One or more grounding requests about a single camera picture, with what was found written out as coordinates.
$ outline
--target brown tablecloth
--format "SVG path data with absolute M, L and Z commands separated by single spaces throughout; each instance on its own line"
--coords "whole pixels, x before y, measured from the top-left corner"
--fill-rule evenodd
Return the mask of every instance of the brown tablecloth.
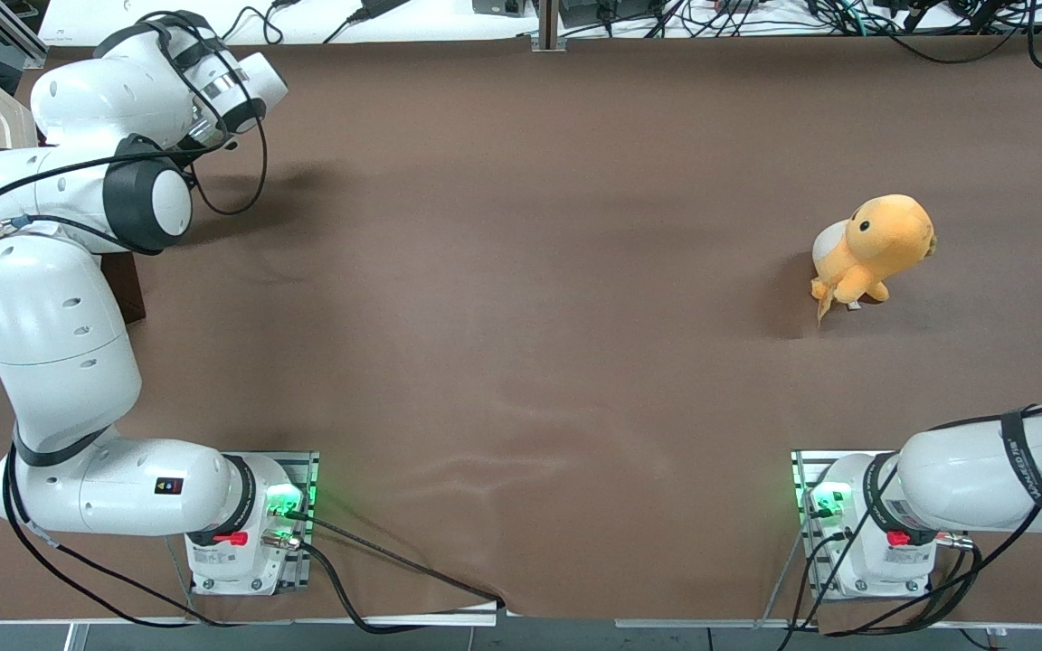
M 834 37 L 572 50 L 268 50 L 292 91 L 264 198 L 140 259 L 120 428 L 317 449 L 323 516 L 518 614 L 756 618 L 798 526 L 791 449 L 1042 401 L 1042 72 L 1018 43 L 968 66 Z M 245 141 L 199 161 L 223 206 L 253 185 Z M 816 329 L 812 241 L 887 193 L 929 209 L 938 254 Z M 0 387 L 0 455 L 10 422 Z M 160 539 L 60 539 L 178 594 Z M 476 601 L 319 542 L 364 614 Z M 312 582 L 202 608 L 340 615 Z M 91 617 L 0 522 L 0 619 Z M 1042 621 L 1042 536 L 956 617 Z

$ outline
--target stuffed animal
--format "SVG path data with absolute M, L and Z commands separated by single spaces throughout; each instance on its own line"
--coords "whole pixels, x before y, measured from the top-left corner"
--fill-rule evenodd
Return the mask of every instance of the stuffed animal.
M 819 322 L 832 301 L 855 304 L 863 294 L 887 300 L 884 280 L 934 252 L 935 227 L 915 199 L 887 195 L 863 203 L 851 219 L 832 223 L 814 240 L 819 276 L 811 281 L 811 296 L 819 300 Z

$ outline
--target robotic arm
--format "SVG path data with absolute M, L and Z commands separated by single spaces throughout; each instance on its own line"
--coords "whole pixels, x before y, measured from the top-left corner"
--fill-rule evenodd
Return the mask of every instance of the robotic arm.
M 952 531 L 1042 531 L 1042 404 L 972 418 L 911 436 L 901 452 L 850 454 L 807 492 L 823 535 L 854 531 L 836 598 L 917 597 Z M 860 526 L 866 511 L 869 522 Z
M 292 531 L 280 516 L 300 491 L 264 455 L 120 436 L 141 377 L 98 255 L 176 244 L 194 185 L 181 167 L 233 148 L 286 93 L 264 55 L 237 60 L 187 11 L 38 79 L 34 120 L 53 146 L 0 151 L 0 378 L 17 417 L 1 517 L 9 481 L 38 527 L 185 532 L 197 590 L 273 593 L 284 551 L 268 544 Z

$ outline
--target connector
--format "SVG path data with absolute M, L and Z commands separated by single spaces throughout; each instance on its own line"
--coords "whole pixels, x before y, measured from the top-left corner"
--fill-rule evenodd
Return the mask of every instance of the connector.
M 946 531 L 939 531 L 936 534 L 936 545 L 959 549 L 960 552 L 971 552 L 975 548 L 975 543 L 969 537 L 949 534 Z
M 300 549 L 303 540 L 292 534 L 286 534 L 283 531 L 272 531 L 259 536 L 259 544 L 264 545 L 264 547 L 276 547 L 278 549 L 286 549 L 288 552 L 295 552 L 297 549 Z

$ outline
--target sticker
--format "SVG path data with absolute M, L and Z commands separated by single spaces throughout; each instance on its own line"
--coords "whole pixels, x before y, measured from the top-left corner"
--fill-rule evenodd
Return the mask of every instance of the sticker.
M 884 553 L 884 560 L 898 566 L 927 564 L 931 560 L 931 550 L 889 547 L 887 548 L 887 552 Z
M 160 477 L 155 479 L 155 495 L 179 495 L 182 492 L 182 477 Z
M 197 564 L 205 566 L 226 566 L 235 564 L 235 552 L 223 552 L 215 547 L 192 547 L 191 556 Z
M 886 504 L 887 504 L 887 506 L 890 506 L 890 507 L 894 508 L 894 510 L 895 510 L 895 519 L 897 519 L 898 522 L 900 522 L 902 524 L 905 524 L 907 526 L 909 526 L 909 527 L 911 527 L 913 529 L 928 529 L 928 528 L 931 528 L 926 524 L 923 524 L 923 523 L 919 522 L 918 518 L 915 518 L 915 514 L 913 514 L 913 511 L 911 511 L 911 508 L 910 508 L 909 504 L 907 504 L 907 500 L 902 500 L 902 499 L 889 499 L 889 500 L 886 500 Z

